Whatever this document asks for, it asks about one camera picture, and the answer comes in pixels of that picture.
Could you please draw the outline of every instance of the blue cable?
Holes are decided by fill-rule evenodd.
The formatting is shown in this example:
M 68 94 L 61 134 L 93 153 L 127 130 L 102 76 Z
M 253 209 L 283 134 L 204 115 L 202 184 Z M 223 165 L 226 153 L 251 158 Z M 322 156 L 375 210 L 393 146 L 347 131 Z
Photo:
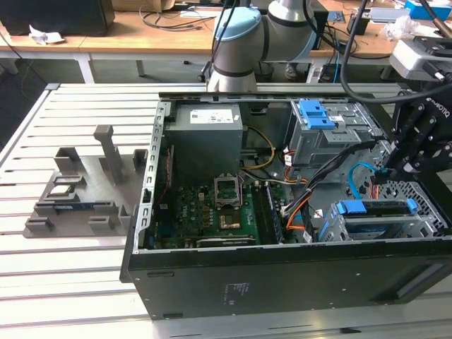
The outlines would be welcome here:
M 355 196 L 356 199 L 361 199 L 361 194 L 359 194 L 359 191 L 357 190 L 355 183 L 353 182 L 353 171 L 355 170 L 356 167 L 358 166 L 364 166 L 367 167 L 368 169 L 370 169 L 373 172 L 378 171 L 377 168 L 375 168 L 374 166 L 368 164 L 367 162 L 358 162 L 356 164 L 354 164 L 351 168 L 350 171 L 348 172 L 348 184 L 350 185 L 350 190 L 352 191 L 353 195 Z
M 336 70 L 334 71 L 334 79 L 333 79 L 333 83 L 335 83 L 335 82 L 336 82 L 336 79 L 338 78 L 339 57 L 340 57 L 340 53 L 338 52 L 338 57 L 336 58 Z

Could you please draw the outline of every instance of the motherboard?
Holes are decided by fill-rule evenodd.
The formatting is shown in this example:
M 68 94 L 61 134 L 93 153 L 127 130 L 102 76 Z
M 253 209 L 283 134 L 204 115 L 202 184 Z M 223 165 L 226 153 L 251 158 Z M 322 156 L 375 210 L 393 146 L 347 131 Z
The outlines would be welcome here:
M 219 206 L 217 198 L 237 196 L 233 186 L 219 187 L 215 191 L 214 185 L 180 186 L 173 194 L 172 208 L 160 206 L 162 222 L 155 228 L 153 247 L 243 246 L 284 241 L 279 210 L 287 200 L 281 185 L 240 184 L 236 206 Z

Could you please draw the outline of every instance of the white plastic bag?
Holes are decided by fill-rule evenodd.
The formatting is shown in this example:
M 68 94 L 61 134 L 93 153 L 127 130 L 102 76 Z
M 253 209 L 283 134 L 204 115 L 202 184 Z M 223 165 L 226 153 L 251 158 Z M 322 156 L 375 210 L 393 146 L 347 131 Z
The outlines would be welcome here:
M 389 40 L 411 38 L 418 25 L 419 23 L 411 20 L 409 16 L 401 16 L 395 20 L 395 23 L 387 23 L 382 33 Z

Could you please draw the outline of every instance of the person's foot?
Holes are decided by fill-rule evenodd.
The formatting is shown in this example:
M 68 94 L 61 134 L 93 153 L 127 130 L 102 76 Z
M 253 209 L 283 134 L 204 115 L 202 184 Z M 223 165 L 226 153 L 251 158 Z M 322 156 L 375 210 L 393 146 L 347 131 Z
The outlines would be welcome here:
M 289 81 L 297 81 L 298 80 L 298 72 L 297 72 L 297 64 L 294 63 L 286 63 L 285 65 L 285 78 Z

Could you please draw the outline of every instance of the power supply label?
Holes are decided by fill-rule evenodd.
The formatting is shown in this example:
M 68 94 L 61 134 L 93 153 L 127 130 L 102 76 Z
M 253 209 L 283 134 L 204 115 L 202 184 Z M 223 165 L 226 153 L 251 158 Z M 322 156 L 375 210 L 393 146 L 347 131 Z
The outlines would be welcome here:
M 231 109 L 193 109 L 190 124 L 232 124 Z

